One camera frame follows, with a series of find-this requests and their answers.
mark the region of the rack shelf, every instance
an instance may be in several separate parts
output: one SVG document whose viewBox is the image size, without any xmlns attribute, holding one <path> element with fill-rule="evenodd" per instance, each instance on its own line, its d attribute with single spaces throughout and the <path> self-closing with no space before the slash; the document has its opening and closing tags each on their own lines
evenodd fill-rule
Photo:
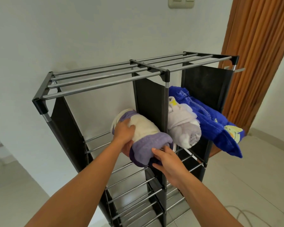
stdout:
<svg viewBox="0 0 284 227">
<path fill-rule="evenodd" d="M 132 82 L 137 112 L 154 122 L 160 131 L 167 132 L 170 75 L 172 75 L 173 72 L 182 71 L 181 86 L 187 88 L 190 95 L 193 97 L 221 112 L 238 58 L 238 56 L 182 52 L 139 60 L 131 59 L 115 64 L 56 73 L 49 72 L 45 76 L 44 81 L 32 101 L 39 114 L 43 116 L 46 123 L 49 125 L 76 170 L 80 172 L 93 161 L 94 158 L 92 155 L 95 151 L 100 151 L 110 144 L 110 142 L 106 142 L 102 145 L 94 146 L 89 142 L 103 137 L 110 132 L 107 131 L 85 140 L 68 107 L 65 100 L 66 96 Z M 205 66 L 226 60 L 232 62 L 232 70 Z M 174 65 L 178 67 L 169 69 L 170 66 Z M 148 71 L 147 74 L 141 74 L 141 72 L 145 71 Z M 128 74 L 131 74 L 132 77 L 114 81 L 109 80 L 116 76 Z M 154 83 L 148 79 L 153 76 L 160 76 L 164 85 Z M 92 83 L 93 81 L 103 79 L 108 79 L 108 81 L 87 87 L 80 87 L 79 85 L 81 83 Z M 72 90 L 62 91 L 61 87 L 65 86 L 73 87 Z M 57 89 L 58 92 L 50 93 L 49 90 L 51 89 Z M 55 99 L 55 106 L 51 116 L 48 114 L 48 108 L 46 106 L 46 101 L 49 99 Z M 201 140 L 190 149 L 180 147 L 176 149 L 176 154 L 182 160 L 186 168 L 201 181 L 208 163 L 211 146 L 212 142 L 201 137 Z M 133 165 L 133 162 L 115 169 L 111 177 L 115 177 L 115 174 L 118 172 L 128 171 L 128 167 L 131 165 Z M 136 186 L 132 186 L 118 196 L 111 196 L 110 191 L 113 188 L 123 183 L 130 182 L 143 172 L 145 174 L 145 181 Z M 134 191 L 144 186 L 147 187 L 147 192 L 142 196 L 119 209 L 115 206 L 117 201 L 120 201 L 125 196 L 132 194 Z M 170 198 L 167 199 L 167 196 L 177 190 L 177 188 L 173 188 L 167 193 L 167 188 L 171 186 L 172 185 L 167 182 L 165 176 L 160 171 L 152 166 L 148 166 L 136 172 L 132 172 L 131 175 L 118 179 L 110 186 L 107 186 L 102 194 L 99 206 L 111 226 L 137 225 L 138 222 L 146 219 L 146 216 L 153 214 L 150 220 L 145 220 L 142 226 L 139 227 L 147 227 L 157 220 L 165 227 L 189 211 L 186 210 L 172 222 L 167 223 L 167 211 L 185 202 L 185 198 L 181 198 L 170 207 L 167 207 L 167 200 L 170 200 Z"/>
</svg>

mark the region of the rolled towel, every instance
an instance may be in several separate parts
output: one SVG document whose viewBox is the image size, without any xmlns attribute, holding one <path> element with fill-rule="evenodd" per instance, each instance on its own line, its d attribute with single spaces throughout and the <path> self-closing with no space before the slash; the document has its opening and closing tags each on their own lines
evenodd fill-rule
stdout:
<svg viewBox="0 0 284 227">
<path fill-rule="evenodd" d="M 178 104 L 174 97 L 169 97 L 168 133 L 175 144 L 182 148 L 191 148 L 201 137 L 197 115 L 192 110 L 188 111 L 184 105 Z"/>
<path fill-rule="evenodd" d="M 122 122 L 128 118 L 130 118 L 129 126 L 136 126 L 132 138 L 134 143 L 128 156 L 130 160 L 139 167 L 146 167 L 152 163 L 162 164 L 154 157 L 151 149 L 161 149 L 163 146 L 169 146 L 172 149 L 174 145 L 172 138 L 168 134 L 160 132 L 153 122 L 133 109 L 123 110 L 115 117 L 111 125 L 111 133 L 114 134 L 114 128 L 119 121 Z"/>
</svg>

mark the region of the left arm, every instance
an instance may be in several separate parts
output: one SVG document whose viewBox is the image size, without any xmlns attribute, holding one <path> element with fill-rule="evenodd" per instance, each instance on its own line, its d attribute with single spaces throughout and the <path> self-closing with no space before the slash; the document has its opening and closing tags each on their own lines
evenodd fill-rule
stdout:
<svg viewBox="0 0 284 227">
<path fill-rule="evenodd" d="M 86 227 L 99 204 L 122 148 L 130 148 L 135 126 L 117 124 L 110 145 L 83 171 L 58 190 L 25 227 Z"/>
</svg>

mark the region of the forearm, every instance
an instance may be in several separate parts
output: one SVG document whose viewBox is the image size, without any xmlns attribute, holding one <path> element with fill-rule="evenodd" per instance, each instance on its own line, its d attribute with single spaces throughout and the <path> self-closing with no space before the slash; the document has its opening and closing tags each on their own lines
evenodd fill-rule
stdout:
<svg viewBox="0 0 284 227">
<path fill-rule="evenodd" d="M 26 227 L 88 226 L 123 144 L 112 143 L 83 171 L 57 191 Z"/>
<path fill-rule="evenodd" d="M 202 227 L 241 227 L 216 196 L 195 176 L 187 172 L 181 178 L 179 190 Z"/>
</svg>

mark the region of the purple and white towel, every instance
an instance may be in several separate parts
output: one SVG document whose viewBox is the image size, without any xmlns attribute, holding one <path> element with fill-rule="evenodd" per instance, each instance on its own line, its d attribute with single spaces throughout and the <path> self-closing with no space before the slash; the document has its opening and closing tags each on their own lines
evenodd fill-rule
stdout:
<svg viewBox="0 0 284 227">
<path fill-rule="evenodd" d="M 172 149 L 174 146 L 172 138 L 168 134 L 160 132 L 153 122 L 133 109 L 123 110 L 116 116 L 111 125 L 111 133 L 114 134 L 114 128 L 119 121 L 122 122 L 128 118 L 130 118 L 129 126 L 136 126 L 132 138 L 134 143 L 129 152 L 130 160 L 139 167 L 146 167 L 152 163 L 161 164 L 154 157 L 151 149 L 160 149 L 163 146 L 169 146 Z"/>
</svg>

